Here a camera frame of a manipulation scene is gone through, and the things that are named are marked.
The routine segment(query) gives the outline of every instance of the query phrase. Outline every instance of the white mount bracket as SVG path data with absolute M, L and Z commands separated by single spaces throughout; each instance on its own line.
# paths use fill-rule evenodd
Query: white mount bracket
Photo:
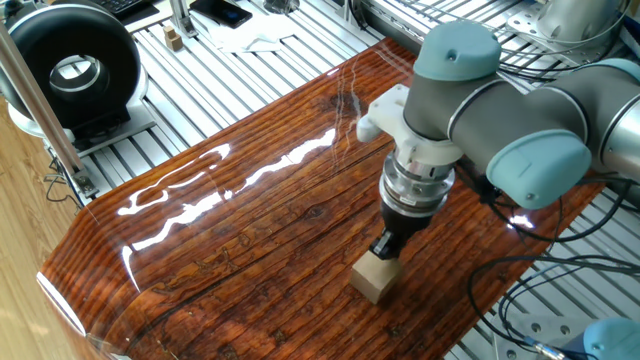
M 381 131 L 386 132 L 395 140 L 397 158 L 403 164 L 414 161 L 442 166 L 460 159 L 462 150 L 450 140 L 425 139 L 409 128 L 404 120 L 404 106 L 408 95 L 409 88 L 398 84 L 372 102 L 368 114 L 358 121 L 358 140 L 370 142 Z

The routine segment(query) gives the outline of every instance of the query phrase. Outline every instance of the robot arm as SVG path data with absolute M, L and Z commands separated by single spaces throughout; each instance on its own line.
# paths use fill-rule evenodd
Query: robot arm
M 479 24 L 440 25 L 411 88 L 388 90 L 358 122 L 361 141 L 384 131 L 396 143 L 380 179 L 385 230 L 370 247 L 379 259 L 428 226 L 463 154 L 527 209 L 550 205 L 590 167 L 640 180 L 640 66 L 605 60 L 522 95 L 496 74 L 500 51 Z

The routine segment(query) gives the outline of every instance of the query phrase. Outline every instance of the wooden floor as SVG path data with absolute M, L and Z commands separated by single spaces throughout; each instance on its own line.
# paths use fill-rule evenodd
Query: wooden floor
M 36 273 L 74 218 L 70 201 L 45 199 L 42 140 L 18 130 L 0 98 L 0 360 L 75 359 Z M 68 189 L 56 184 L 53 197 Z

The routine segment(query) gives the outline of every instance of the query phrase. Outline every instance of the light blue joint cap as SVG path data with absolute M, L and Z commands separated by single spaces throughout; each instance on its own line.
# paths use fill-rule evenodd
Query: light blue joint cap
M 500 150 L 487 178 L 526 209 L 551 205 L 589 170 L 591 152 L 571 131 L 545 130 Z
M 498 71 L 500 51 L 498 39 L 484 26 L 449 22 L 424 37 L 413 71 L 432 80 L 475 80 Z
M 640 65 L 626 59 L 606 59 L 598 61 L 597 63 L 581 66 L 579 69 L 576 69 L 574 71 L 580 71 L 582 69 L 594 66 L 607 66 L 618 69 L 620 71 L 624 71 L 631 77 L 635 78 L 638 82 L 640 82 Z
M 584 349 L 600 360 L 640 359 L 640 323 L 611 318 L 591 324 L 583 337 Z

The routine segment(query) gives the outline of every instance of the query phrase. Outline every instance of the black device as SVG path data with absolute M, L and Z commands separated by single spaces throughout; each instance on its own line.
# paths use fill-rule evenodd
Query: black device
M 253 17 L 250 12 L 224 0 L 197 0 L 189 8 L 232 29 Z
M 107 9 L 118 20 L 123 20 L 149 4 L 147 0 L 91 0 L 91 2 Z

